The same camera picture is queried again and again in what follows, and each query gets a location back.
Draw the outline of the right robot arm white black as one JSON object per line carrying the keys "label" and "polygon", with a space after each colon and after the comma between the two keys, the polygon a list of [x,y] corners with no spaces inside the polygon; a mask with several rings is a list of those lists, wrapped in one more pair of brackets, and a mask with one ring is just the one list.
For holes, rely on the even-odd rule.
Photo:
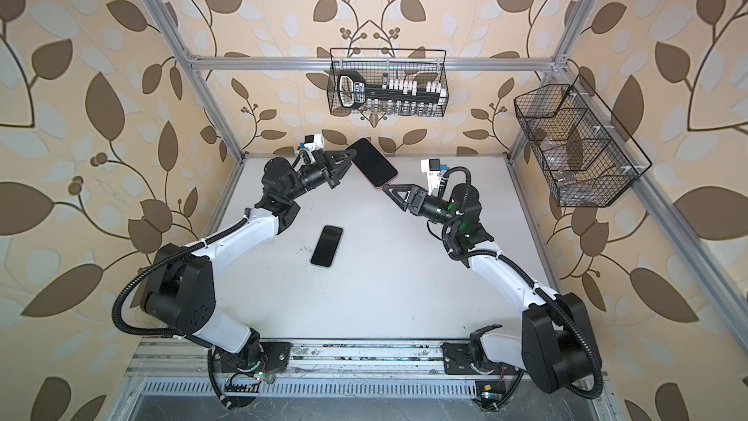
{"label": "right robot arm white black", "polygon": [[503,252],[480,221],[480,194],[469,169],[446,170],[434,192],[416,184],[387,184],[383,191],[403,212],[440,225],[448,257],[481,276],[519,313],[519,335],[500,325],[471,334],[474,371],[489,374],[505,364],[547,394],[566,389],[586,400],[603,394],[602,358],[584,302],[543,285]]}

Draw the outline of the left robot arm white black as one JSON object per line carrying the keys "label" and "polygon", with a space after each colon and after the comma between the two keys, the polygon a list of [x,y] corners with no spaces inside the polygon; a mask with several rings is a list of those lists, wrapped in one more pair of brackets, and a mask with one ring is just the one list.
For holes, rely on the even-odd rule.
{"label": "left robot arm white black", "polygon": [[337,187],[355,157],[354,149],[318,149],[294,161],[268,161],[261,199],[223,231],[159,249],[155,262],[115,298],[115,327],[131,335],[183,337],[222,353],[242,371],[257,370],[265,361],[259,333],[218,307],[215,281],[236,259],[290,228],[300,211],[297,198],[322,185]]}

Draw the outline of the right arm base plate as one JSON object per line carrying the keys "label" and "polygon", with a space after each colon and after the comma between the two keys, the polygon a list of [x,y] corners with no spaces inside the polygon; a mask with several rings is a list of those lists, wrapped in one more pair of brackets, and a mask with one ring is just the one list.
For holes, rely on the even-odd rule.
{"label": "right arm base plate", "polygon": [[510,364],[491,362],[481,347],[473,342],[441,345],[444,371],[448,375],[485,375],[498,378],[518,375],[519,368]]}

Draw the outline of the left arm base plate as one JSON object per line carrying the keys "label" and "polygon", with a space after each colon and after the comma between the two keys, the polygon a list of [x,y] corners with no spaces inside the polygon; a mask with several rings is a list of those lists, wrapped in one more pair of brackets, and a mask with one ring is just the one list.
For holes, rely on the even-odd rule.
{"label": "left arm base plate", "polygon": [[291,344],[249,340],[238,353],[218,348],[208,358],[213,371],[219,373],[247,373],[283,371],[288,366]]}

